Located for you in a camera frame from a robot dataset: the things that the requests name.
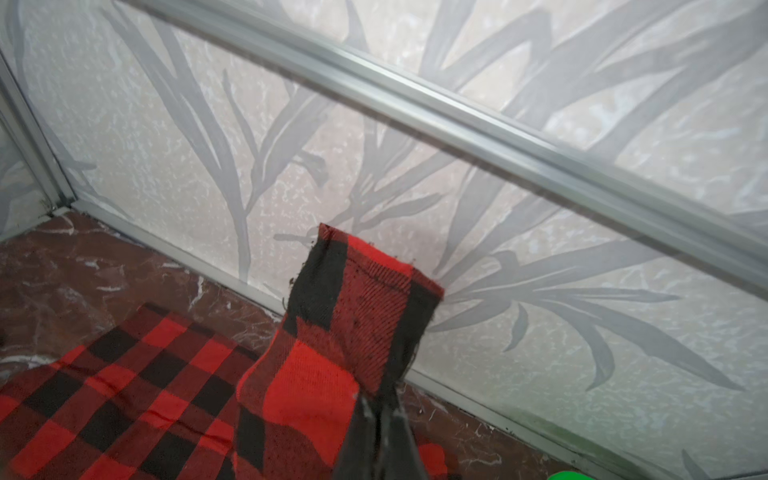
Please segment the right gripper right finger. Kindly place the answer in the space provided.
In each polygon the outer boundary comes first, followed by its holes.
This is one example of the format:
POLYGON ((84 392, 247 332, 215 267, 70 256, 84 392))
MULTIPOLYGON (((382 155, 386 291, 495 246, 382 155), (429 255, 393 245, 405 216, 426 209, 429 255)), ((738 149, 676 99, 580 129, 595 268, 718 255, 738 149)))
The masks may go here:
POLYGON ((397 395, 388 399, 380 416, 380 478, 429 478, 397 395))

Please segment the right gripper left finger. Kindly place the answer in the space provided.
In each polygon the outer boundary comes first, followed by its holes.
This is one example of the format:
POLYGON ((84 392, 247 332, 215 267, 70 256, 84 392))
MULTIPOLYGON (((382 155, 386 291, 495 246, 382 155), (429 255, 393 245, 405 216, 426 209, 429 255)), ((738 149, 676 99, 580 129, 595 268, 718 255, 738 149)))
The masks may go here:
POLYGON ((378 455, 378 415, 365 394, 358 396, 333 480, 372 480, 378 455))

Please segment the red black plaid shirt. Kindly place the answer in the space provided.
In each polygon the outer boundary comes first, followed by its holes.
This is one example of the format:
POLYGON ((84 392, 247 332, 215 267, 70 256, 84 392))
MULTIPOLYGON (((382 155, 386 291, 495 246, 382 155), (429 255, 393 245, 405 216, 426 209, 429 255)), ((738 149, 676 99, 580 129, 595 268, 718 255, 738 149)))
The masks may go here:
MULTIPOLYGON (((382 409, 398 396, 443 295, 413 265, 320 225, 263 354, 146 304, 7 383, 1 474, 332 479, 365 394, 378 415, 381 479, 382 409)), ((458 477, 450 453, 413 435, 428 479, 458 477)))

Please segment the green plastic basket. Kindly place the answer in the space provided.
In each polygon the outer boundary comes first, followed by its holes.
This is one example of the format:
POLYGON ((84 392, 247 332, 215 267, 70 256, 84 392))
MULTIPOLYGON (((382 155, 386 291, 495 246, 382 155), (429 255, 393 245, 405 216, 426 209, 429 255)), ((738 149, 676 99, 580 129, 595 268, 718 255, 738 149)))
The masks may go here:
POLYGON ((547 480, 593 480, 591 477, 576 471, 560 471, 549 476, 547 480))

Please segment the aluminium frame crossbar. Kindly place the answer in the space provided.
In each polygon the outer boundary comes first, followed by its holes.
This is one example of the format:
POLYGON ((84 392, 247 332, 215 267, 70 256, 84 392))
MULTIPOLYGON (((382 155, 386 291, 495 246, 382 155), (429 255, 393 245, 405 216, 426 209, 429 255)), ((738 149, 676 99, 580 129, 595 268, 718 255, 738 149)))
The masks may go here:
POLYGON ((239 1, 142 1, 139 8, 585 207, 726 280, 767 286, 765 237, 357 49, 274 21, 239 1))

